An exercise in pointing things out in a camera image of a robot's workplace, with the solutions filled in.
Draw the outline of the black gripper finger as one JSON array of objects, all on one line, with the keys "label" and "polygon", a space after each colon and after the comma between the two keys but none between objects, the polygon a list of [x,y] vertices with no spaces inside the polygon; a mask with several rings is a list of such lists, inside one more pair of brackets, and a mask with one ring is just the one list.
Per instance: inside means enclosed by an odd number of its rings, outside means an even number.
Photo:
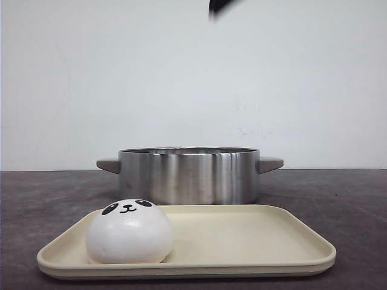
[{"label": "black gripper finger", "polygon": [[240,0],[210,0],[208,9],[209,21],[219,20],[240,3]]}]

